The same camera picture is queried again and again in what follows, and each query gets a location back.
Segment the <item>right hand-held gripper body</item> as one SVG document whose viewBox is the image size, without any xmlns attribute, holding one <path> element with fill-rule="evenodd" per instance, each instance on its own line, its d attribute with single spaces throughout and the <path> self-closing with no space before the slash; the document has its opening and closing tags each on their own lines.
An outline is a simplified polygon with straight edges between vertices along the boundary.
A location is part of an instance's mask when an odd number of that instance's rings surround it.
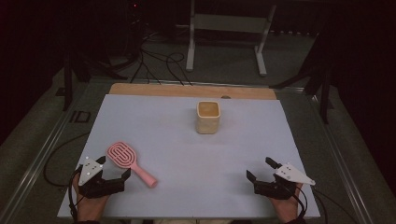
<svg viewBox="0 0 396 224">
<path fill-rule="evenodd" d="M 315 186 L 316 182 L 303 172 L 299 171 L 290 163 L 282 164 L 278 169 L 274 169 L 273 182 L 256 180 L 253 185 L 254 192 L 277 200 L 287 200 L 295 194 L 298 183 Z"/>
</svg>

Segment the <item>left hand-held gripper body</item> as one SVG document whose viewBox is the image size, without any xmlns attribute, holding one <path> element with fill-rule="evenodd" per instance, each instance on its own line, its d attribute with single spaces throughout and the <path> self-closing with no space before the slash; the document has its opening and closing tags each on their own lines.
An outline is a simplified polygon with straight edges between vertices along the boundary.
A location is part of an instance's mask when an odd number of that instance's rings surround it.
<svg viewBox="0 0 396 224">
<path fill-rule="evenodd" d="M 101 165 L 89 157 L 78 167 L 79 193 L 89 199 L 123 192 L 125 181 L 119 178 L 103 179 L 104 164 Z"/>
</svg>

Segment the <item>pink hairbrush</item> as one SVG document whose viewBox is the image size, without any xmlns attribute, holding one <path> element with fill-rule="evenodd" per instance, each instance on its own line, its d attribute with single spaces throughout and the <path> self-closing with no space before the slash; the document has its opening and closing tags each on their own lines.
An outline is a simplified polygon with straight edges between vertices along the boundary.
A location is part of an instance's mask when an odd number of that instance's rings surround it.
<svg viewBox="0 0 396 224">
<path fill-rule="evenodd" d="M 157 186 L 157 179 L 138 165 L 137 154 L 128 144 L 114 143 L 107 149 L 106 154 L 120 168 L 134 171 L 149 188 Z"/>
</svg>

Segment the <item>beige square cup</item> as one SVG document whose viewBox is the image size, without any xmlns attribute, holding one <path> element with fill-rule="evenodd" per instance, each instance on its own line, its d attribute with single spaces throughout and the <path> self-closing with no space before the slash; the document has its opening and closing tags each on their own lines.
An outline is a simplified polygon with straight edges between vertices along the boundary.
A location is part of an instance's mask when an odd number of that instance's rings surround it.
<svg viewBox="0 0 396 224">
<path fill-rule="evenodd" d="M 214 134 L 219 128 L 220 107 L 215 101 L 200 101 L 196 106 L 195 129 L 199 134 Z"/>
</svg>

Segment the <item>person's right hand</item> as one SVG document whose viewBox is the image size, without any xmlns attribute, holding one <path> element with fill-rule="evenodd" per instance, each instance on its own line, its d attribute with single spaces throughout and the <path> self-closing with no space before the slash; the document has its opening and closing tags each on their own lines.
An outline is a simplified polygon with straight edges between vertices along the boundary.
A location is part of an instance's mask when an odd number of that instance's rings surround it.
<svg viewBox="0 0 396 224">
<path fill-rule="evenodd" d="M 276 215 L 281 224 L 300 218 L 298 214 L 298 198 L 301 186 L 302 184 L 298 183 L 296 185 L 295 196 L 290 197 L 287 200 L 277 200 L 274 198 L 269 199 L 272 206 L 275 208 Z"/>
</svg>

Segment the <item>person's left hand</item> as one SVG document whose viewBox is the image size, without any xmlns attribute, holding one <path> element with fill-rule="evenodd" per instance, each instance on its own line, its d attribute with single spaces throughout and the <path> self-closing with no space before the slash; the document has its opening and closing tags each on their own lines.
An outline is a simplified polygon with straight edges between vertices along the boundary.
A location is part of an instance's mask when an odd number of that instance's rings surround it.
<svg viewBox="0 0 396 224">
<path fill-rule="evenodd" d="M 97 220 L 100 221 L 105 211 L 109 195 L 100 198 L 85 198 L 79 193 L 78 188 L 79 175 L 73 178 L 73 188 L 77 194 L 77 221 L 79 220 Z"/>
</svg>

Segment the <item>white table mat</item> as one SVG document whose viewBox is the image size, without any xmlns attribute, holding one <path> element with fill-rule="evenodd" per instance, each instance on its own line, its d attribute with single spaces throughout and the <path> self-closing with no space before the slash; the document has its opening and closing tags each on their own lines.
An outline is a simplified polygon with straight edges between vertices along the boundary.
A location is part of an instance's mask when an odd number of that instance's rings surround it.
<svg viewBox="0 0 396 224">
<path fill-rule="evenodd" d="M 221 99 L 219 130 L 195 130 L 198 99 L 113 95 L 105 97 L 83 158 L 98 159 L 122 141 L 158 184 L 137 176 L 110 197 L 106 217 L 266 218 L 274 210 L 246 177 L 273 181 L 266 158 L 304 168 L 278 100 Z"/>
</svg>

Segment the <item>black tripod stand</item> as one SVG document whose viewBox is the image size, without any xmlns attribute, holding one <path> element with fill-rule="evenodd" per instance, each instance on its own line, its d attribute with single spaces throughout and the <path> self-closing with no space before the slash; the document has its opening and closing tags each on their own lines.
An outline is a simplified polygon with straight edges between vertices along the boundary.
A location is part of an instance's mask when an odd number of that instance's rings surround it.
<svg viewBox="0 0 396 224">
<path fill-rule="evenodd" d="M 315 96 L 320 93 L 319 115 L 325 124 L 328 124 L 328 104 L 332 75 L 331 50 L 326 50 L 326 34 L 319 32 L 316 40 L 309 50 L 297 75 L 288 78 L 280 83 L 270 85 L 270 89 L 284 89 L 299 80 L 308 78 L 303 92 L 306 95 Z"/>
<path fill-rule="evenodd" d="M 96 60 L 90 58 L 89 56 L 80 51 L 66 51 L 64 53 L 63 111 L 66 111 L 73 102 L 72 75 L 76 74 L 78 80 L 82 80 L 83 82 L 88 82 L 91 78 L 91 75 L 87 71 L 84 71 L 86 64 L 108 75 L 109 77 L 119 80 L 125 80 L 125 77 L 116 74 L 110 68 L 105 67 L 101 63 L 97 62 Z"/>
</svg>

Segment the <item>white metal stand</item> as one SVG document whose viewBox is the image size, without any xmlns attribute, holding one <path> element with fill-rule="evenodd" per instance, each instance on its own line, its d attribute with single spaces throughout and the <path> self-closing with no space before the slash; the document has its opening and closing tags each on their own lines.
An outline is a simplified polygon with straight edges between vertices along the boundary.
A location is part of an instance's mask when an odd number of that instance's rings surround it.
<svg viewBox="0 0 396 224">
<path fill-rule="evenodd" d="M 266 39 L 269 35 L 273 17 L 276 12 L 276 4 L 269 6 L 268 13 L 265 18 L 211 15 L 195 12 L 195 0 L 191 0 L 191 13 L 189 25 L 189 47 L 187 52 L 186 70 L 191 72 L 194 67 L 195 56 L 195 37 L 196 30 L 210 30 L 223 32 L 240 32 L 261 34 L 262 39 L 254 48 L 259 75 L 265 77 L 267 69 L 263 58 L 263 49 Z"/>
</svg>

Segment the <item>aluminium frame rail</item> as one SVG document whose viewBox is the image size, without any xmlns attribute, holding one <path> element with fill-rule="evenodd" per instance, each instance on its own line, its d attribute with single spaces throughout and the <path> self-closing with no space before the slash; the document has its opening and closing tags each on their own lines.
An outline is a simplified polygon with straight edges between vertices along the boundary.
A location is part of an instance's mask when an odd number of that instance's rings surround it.
<svg viewBox="0 0 396 224">
<path fill-rule="evenodd" d="M 340 175 L 348 199 L 353 206 L 357 220 L 360 224 L 373 224 L 371 215 L 369 214 L 366 204 L 363 201 L 357 183 L 353 179 L 353 175 L 348 169 L 347 162 L 344 160 L 341 154 L 340 147 L 336 143 L 336 139 L 332 133 L 332 130 L 330 126 L 323 121 L 323 118 L 319 114 L 320 101 L 316 96 L 311 95 L 307 96 L 307 100 L 315 113 L 316 121 L 319 123 L 320 127 L 325 133 L 328 143 L 330 144 L 330 153 L 332 155 L 333 162 L 338 174 Z"/>
<path fill-rule="evenodd" d="M 41 178 L 44 163 L 60 142 L 64 98 L 51 87 L 0 146 L 0 224 L 70 224 L 58 218 L 61 189 Z"/>
</svg>

